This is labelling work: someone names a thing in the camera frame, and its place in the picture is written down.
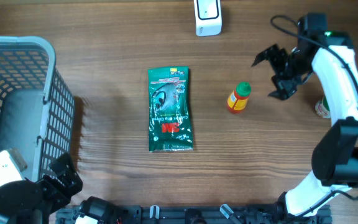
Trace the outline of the green lid jar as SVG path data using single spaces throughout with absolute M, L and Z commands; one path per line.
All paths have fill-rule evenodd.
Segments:
M 328 102 L 326 97 L 322 97 L 316 104 L 315 104 L 315 111 L 316 114 L 324 119 L 329 119 L 331 117 L 331 113 L 329 110 Z

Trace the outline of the green 3M gloves packet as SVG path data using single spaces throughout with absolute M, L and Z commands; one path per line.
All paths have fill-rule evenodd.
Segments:
M 153 68 L 148 70 L 148 78 L 149 151 L 192 150 L 188 67 Z

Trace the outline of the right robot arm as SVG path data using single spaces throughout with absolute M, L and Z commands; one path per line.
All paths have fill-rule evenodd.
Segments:
M 322 209 L 337 195 L 358 189 L 358 71 L 352 40 L 328 29 L 322 13 L 309 13 L 294 23 L 297 46 L 287 52 L 273 45 L 255 58 L 273 68 L 271 96 L 287 100 L 315 74 L 323 88 L 331 128 L 315 147 L 311 172 L 273 204 L 252 212 L 270 223 L 321 222 Z

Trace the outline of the red bottle green cap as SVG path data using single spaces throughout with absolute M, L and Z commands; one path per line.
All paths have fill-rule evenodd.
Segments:
M 228 96 L 226 106 L 233 114 L 242 112 L 247 106 L 251 93 L 251 85 L 248 82 L 238 83 L 235 89 Z

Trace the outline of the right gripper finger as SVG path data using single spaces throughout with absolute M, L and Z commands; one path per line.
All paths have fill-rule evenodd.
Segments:
M 279 47 L 277 44 L 274 44 L 267 49 L 261 51 L 255 56 L 254 62 L 252 63 L 252 67 L 256 66 L 258 63 L 264 60 L 272 60 L 275 59 L 279 54 Z
M 279 100 L 287 100 L 297 91 L 297 86 L 301 85 L 297 80 L 272 80 L 276 90 L 268 94 L 268 96 L 277 98 Z

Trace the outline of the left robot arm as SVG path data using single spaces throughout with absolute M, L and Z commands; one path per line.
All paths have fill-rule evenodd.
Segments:
M 68 153 L 48 167 L 55 179 L 44 175 L 36 182 L 26 179 L 0 186 L 0 223 L 48 223 L 51 214 L 82 191 L 83 181 Z

